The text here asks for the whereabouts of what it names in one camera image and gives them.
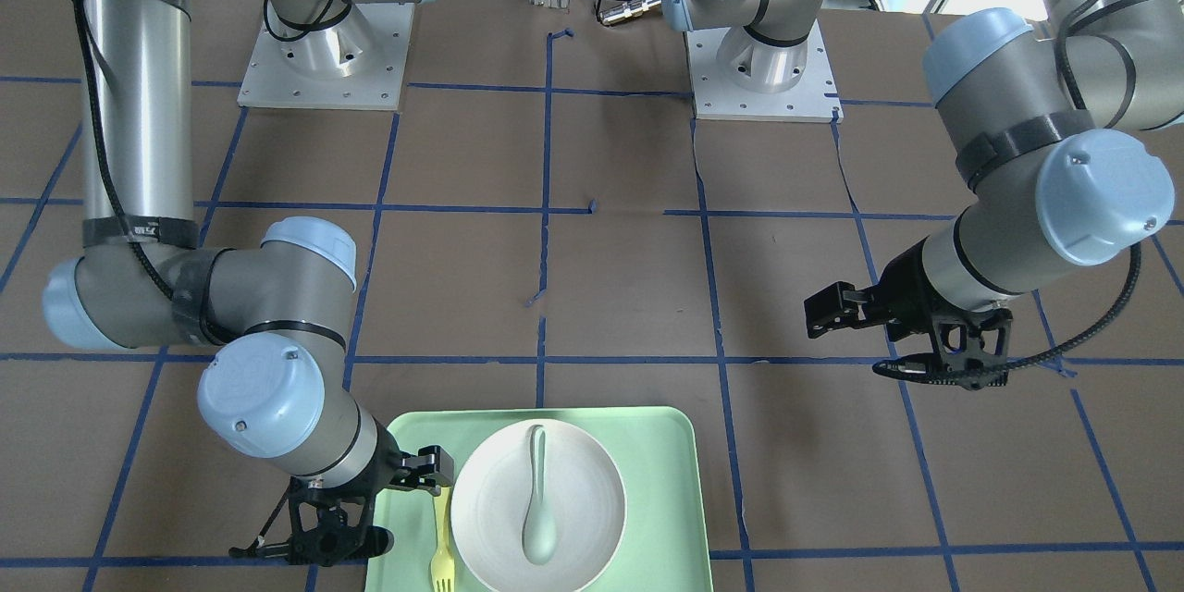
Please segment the white spoon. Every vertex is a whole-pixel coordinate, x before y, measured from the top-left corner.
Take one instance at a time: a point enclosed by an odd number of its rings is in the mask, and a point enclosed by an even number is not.
[[[532,565],[542,566],[555,554],[555,516],[551,513],[542,487],[543,456],[547,435],[541,425],[530,429],[530,504],[526,509],[522,526],[522,552]]]

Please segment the metal base plate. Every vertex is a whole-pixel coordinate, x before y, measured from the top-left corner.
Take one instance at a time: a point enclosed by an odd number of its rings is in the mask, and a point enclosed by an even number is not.
[[[238,91],[240,107],[352,108],[363,111],[395,111],[407,65],[407,45],[416,6],[411,2],[358,5],[375,32],[382,56],[377,70],[346,78],[309,78],[285,62],[279,44],[259,28],[255,51]]]
[[[758,94],[732,83],[715,62],[728,27],[687,32],[690,83],[695,92],[695,116],[706,121],[779,121],[779,123],[830,123],[843,107],[838,102],[830,58],[818,24],[810,31],[810,57],[802,81],[784,94]]]

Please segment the white mounting plate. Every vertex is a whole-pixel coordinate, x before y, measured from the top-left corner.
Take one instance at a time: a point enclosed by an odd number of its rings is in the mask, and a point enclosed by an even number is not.
[[[810,56],[802,81],[783,94],[758,94],[732,83],[715,62],[728,27],[687,32],[690,85],[695,116],[706,121],[774,121],[776,123],[830,123],[843,120],[843,104],[830,70],[830,58],[816,20],[806,39]]]
[[[366,15],[381,45],[384,57],[379,58],[377,70],[346,78],[305,77],[288,65],[279,44],[262,27],[238,91],[239,107],[398,110],[416,6],[411,2],[373,2],[356,5],[354,11]]]

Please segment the white bowl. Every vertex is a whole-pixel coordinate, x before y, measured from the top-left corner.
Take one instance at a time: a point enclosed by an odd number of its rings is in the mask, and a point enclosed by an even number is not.
[[[555,516],[555,554],[533,565],[522,552],[530,502],[530,429],[542,425],[545,491]],[[612,456],[583,429],[529,419],[489,436],[461,469],[452,535],[469,571],[494,592],[578,592],[609,567],[625,533],[625,485]]]

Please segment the fork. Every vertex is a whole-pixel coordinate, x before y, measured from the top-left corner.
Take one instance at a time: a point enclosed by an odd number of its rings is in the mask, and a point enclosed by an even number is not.
[[[440,494],[432,498],[436,509],[436,554],[432,554],[433,592],[453,592],[456,581],[456,558],[449,546],[449,500],[452,487],[440,487]]]

